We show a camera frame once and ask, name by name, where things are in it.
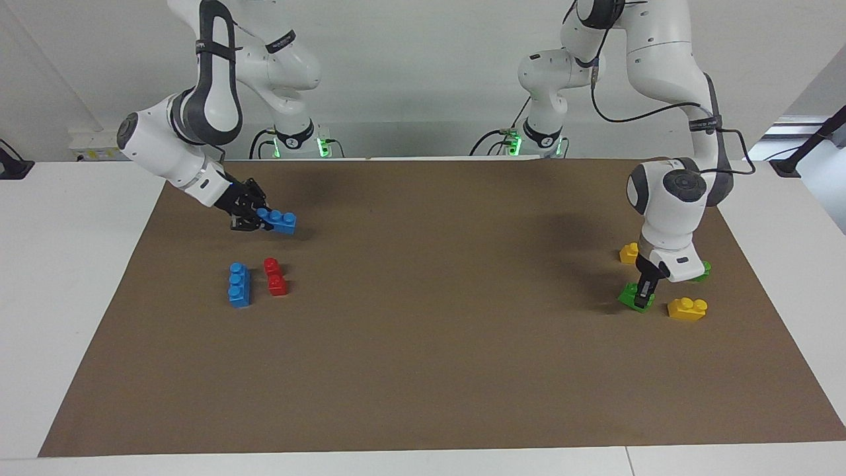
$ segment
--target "blue lego brick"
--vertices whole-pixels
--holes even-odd
[[[273,225],[273,231],[293,235],[297,228],[297,216],[293,213],[282,213],[279,210],[258,209],[259,218]]]
[[[241,263],[229,267],[229,303],[236,309],[250,305],[250,271]]]

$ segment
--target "green lego brick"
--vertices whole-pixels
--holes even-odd
[[[708,276],[711,276],[711,264],[707,261],[703,261],[702,264],[705,265],[705,274],[703,274],[699,278],[693,278],[691,281],[695,283],[701,283],[702,281],[707,280]]]
[[[655,301],[655,295],[653,294],[649,298],[649,304],[646,305],[646,309],[641,309],[635,305],[635,296],[637,295],[637,284],[636,283],[628,283],[626,287],[623,289],[623,293],[620,294],[620,297],[617,298],[618,301],[625,304],[627,307],[631,307],[638,313],[645,313],[647,309],[652,306],[652,303]]]

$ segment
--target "brown table surface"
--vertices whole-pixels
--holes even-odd
[[[231,232],[168,185],[41,456],[846,440],[717,210],[708,281],[616,302],[634,165],[229,164],[295,237]],[[708,316],[670,319],[681,296]]]

